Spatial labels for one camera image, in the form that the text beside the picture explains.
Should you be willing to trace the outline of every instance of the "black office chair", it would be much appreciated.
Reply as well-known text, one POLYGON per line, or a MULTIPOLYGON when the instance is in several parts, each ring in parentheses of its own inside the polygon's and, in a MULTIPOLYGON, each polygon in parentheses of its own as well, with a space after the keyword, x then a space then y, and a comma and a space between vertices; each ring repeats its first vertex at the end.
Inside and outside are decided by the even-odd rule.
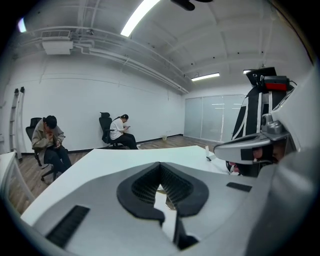
MULTIPOLYGON (((25 128, 25 131, 26 131, 26 134, 28 135, 30 141, 32 141, 32 136, 34 134, 34 131, 35 131, 35 128, 37 126, 37 124, 39 123, 39 121, 41 120, 42 118, 41 117, 34 117, 34 118, 31 118, 31 121, 30 121, 30 126, 26 127, 25 128)), ((40 162, 40 159, 39 159, 39 152, 37 149, 34 149, 34 158, 37 160, 38 162, 38 165, 40 167, 42 167, 42 164, 40 162)), ((41 170, 47 168, 49 166, 49 164, 47 164, 45 167, 41 168, 41 170)), ((54 169, 54 166, 52 165, 51 166, 51 169, 49 171, 47 171, 44 175, 41 176, 41 181, 45 181, 44 177, 45 176, 48 176, 50 174, 53 174, 53 181, 56 180, 56 177, 57 177, 57 171, 55 171, 54 169)))
POLYGON ((114 142, 110 138, 110 132, 114 131, 113 129, 110 129, 110 125, 112 123, 112 119, 110 117, 110 114, 107 112, 100 112, 101 117, 99 117, 99 122, 103 131, 102 140, 106 144, 111 144, 113 149, 120 149, 121 147, 118 146, 118 143, 114 142))

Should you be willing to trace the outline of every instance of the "frosted glass partition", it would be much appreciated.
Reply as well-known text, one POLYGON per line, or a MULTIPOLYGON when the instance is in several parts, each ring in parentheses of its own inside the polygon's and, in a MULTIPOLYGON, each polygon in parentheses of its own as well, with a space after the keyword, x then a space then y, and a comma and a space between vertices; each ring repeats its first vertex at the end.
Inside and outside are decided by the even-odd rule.
POLYGON ((202 98, 185 100, 184 135, 200 138, 202 120, 202 98))
POLYGON ((224 97, 203 97, 201 139, 220 142, 224 111, 224 97))
POLYGON ((244 95, 225 95, 223 97, 224 109, 222 142, 231 141, 238 114, 244 99, 244 95))

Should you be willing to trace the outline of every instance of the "jeans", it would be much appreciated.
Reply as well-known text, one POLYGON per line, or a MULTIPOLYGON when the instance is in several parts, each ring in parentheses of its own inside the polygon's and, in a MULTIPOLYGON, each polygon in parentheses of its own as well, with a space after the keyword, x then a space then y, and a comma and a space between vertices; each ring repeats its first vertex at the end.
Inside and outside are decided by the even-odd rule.
POLYGON ((68 151, 62 145, 59 148, 48 147, 45 150, 43 162, 45 164, 53 165, 53 168, 61 173, 64 173, 72 165, 68 156, 68 151))
POLYGON ((138 149, 135 136, 129 133, 123 133, 119 138, 113 140, 113 143, 121 143, 122 145, 129 147, 131 150, 138 149))

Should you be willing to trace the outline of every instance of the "wooden floor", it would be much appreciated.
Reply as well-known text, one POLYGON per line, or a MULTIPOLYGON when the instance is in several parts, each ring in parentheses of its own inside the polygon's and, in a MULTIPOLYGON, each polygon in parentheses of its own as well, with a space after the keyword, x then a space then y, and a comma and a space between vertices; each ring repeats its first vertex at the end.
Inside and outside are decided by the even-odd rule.
MULTIPOLYGON (((167 149, 167 148, 179 148, 187 146, 200 146, 205 148, 209 146, 209 150, 213 152, 213 147, 216 145, 214 142, 188 138, 184 136, 170 137, 166 141, 156 140, 152 142, 147 142, 141 144, 140 148, 143 150, 148 149, 167 149)), ((83 153, 70 153, 69 157, 71 163, 74 164, 81 158, 83 158, 87 152, 83 153)), ((46 176, 45 182, 40 180, 41 175, 50 170, 50 166, 41 170, 38 166, 36 159, 33 156, 23 156, 23 161, 19 164, 21 174, 35 197, 38 197, 50 184, 53 179, 52 174, 46 176)), ((9 189, 9 199, 17 211, 22 214, 29 206, 30 202, 26 195, 23 193, 20 185, 15 177, 12 177, 10 189, 9 189)))

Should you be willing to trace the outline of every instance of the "fluorescent light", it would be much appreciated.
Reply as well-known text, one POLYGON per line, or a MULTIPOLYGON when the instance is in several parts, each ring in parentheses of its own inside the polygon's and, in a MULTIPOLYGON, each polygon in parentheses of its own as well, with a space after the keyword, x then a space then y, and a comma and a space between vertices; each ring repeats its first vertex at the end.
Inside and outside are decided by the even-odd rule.
POLYGON ((18 28, 19 28, 19 31, 20 31, 21 33, 27 31, 26 26, 25 26, 25 22, 24 22, 24 18, 22 18, 22 19, 19 20, 19 22, 18 22, 18 28))
POLYGON ((202 79, 206 79, 206 78, 214 78, 214 77, 219 77, 220 74, 219 73, 214 73, 214 74, 207 74, 207 75, 204 75, 204 76, 199 76, 199 77, 196 77, 196 78, 192 78, 191 80, 192 81, 198 81, 198 80, 202 80, 202 79))
POLYGON ((142 18, 150 11, 152 7, 156 5, 160 0, 143 0, 138 8, 131 15, 127 23, 125 24, 121 35, 128 37, 135 29, 136 25, 142 20, 142 18))

